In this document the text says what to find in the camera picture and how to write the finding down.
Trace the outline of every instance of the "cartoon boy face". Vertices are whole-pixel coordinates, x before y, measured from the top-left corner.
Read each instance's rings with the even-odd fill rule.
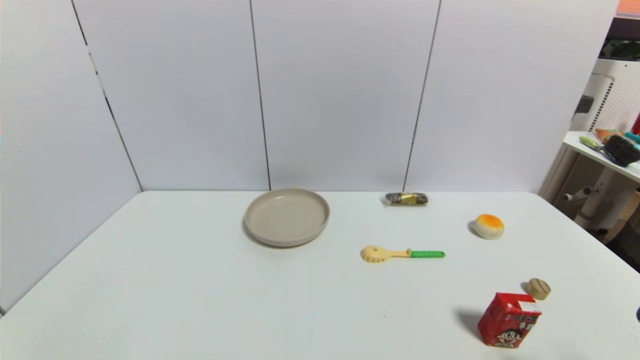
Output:
[[[498,335],[498,339],[503,344],[513,344],[518,340],[522,340],[522,332],[517,329],[509,329]]]

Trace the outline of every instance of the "spatula head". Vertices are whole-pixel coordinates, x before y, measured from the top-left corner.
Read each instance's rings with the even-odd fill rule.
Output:
[[[362,259],[368,263],[381,263],[391,257],[391,253],[387,249],[379,246],[369,245],[360,251]]]

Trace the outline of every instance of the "wrapped snack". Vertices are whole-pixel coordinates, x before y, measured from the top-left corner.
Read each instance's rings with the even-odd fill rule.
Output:
[[[602,143],[607,143],[609,139],[614,135],[625,136],[622,131],[617,129],[596,129],[596,134],[598,134],[598,137]]]
[[[388,193],[383,199],[387,205],[420,205],[427,204],[427,195],[423,193]]]

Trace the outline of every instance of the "white wall panel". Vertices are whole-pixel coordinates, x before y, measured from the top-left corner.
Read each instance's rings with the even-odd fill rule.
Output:
[[[268,189],[248,0],[75,4],[143,189]]]
[[[140,191],[71,2],[2,8],[2,288],[9,308]]]
[[[537,192],[618,0],[442,0],[407,190]]]
[[[273,188],[400,190],[438,0],[253,2]]]

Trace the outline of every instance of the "beige plate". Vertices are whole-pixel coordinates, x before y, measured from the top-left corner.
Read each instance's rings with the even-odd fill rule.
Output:
[[[256,239],[277,247],[310,242],[328,221],[329,204],[320,195],[301,189],[264,193],[244,215],[244,223]]]

